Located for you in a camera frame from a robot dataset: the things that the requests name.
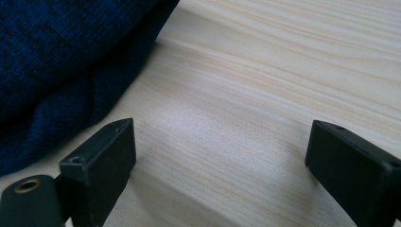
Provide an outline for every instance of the screw hole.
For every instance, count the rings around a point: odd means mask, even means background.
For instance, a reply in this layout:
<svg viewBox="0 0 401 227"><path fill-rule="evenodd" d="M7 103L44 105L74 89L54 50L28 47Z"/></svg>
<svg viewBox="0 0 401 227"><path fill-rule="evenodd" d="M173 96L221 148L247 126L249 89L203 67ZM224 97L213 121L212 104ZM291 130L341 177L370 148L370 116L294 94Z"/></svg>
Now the screw hole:
<svg viewBox="0 0 401 227"><path fill-rule="evenodd" d="M71 158L70 163L81 164L81 163L83 163L83 158L80 158L80 157Z"/></svg>
<svg viewBox="0 0 401 227"><path fill-rule="evenodd" d="M18 194L25 194L30 191L35 190L41 185L41 181L38 179L31 179L26 182L20 183L18 186L14 188L14 192Z"/></svg>

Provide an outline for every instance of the black plastic part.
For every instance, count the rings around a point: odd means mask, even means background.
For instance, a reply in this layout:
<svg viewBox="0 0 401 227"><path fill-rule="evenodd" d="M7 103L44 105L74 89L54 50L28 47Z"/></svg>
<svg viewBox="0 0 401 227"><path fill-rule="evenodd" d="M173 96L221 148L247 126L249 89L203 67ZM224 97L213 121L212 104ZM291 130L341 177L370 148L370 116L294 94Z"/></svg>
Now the black plastic part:
<svg viewBox="0 0 401 227"><path fill-rule="evenodd" d="M60 162L55 180L39 175L10 185L0 204L0 227L102 226L135 165L132 119L115 121Z"/></svg>
<svg viewBox="0 0 401 227"><path fill-rule="evenodd" d="M0 205L2 227L62 226L61 208L53 178L32 176L3 191Z"/></svg>
<svg viewBox="0 0 401 227"><path fill-rule="evenodd" d="M115 121L60 162L62 177L74 182L74 226L103 225L135 165L133 141L132 119Z"/></svg>
<svg viewBox="0 0 401 227"><path fill-rule="evenodd" d="M313 122L305 164L357 226L393 226L401 161L347 129Z"/></svg>

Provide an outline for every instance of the wooden table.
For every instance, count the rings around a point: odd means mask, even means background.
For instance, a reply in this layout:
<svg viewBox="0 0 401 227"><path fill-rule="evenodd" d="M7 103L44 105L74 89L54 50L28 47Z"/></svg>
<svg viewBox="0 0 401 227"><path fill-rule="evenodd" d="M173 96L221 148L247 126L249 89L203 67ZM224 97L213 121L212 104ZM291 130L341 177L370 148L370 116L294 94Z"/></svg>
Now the wooden table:
<svg viewBox="0 0 401 227"><path fill-rule="evenodd" d="M0 189L127 117L137 165L105 226L355 226L307 142L320 119L401 157L401 2L183 0L108 117Z"/></svg>

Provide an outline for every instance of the blue knit fabric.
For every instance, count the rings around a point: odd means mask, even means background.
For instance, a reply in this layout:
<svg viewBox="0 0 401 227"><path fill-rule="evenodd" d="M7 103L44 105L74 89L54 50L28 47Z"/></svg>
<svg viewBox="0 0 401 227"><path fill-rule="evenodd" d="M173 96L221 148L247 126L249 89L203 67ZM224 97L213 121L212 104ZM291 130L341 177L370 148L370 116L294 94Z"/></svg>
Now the blue knit fabric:
<svg viewBox="0 0 401 227"><path fill-rule="evenodd" d="M178 0L0 2L0 176L101 120Z"/></svg>

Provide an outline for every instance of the wood grain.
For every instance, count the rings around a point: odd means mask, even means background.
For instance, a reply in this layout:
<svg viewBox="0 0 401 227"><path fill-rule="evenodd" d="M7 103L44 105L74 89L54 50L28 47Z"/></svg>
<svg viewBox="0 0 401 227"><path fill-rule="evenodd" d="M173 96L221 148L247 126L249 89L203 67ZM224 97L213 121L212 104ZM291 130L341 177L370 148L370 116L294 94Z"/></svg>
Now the wood grain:
<svg viewBox="0 0 401 227"><path fill-rule="evenodd" d="M401 158L400 73L399 1L183 0L107 118L0 189L133 117L137 165L105 226L355 226L305 167L310 127Z"/></svg>

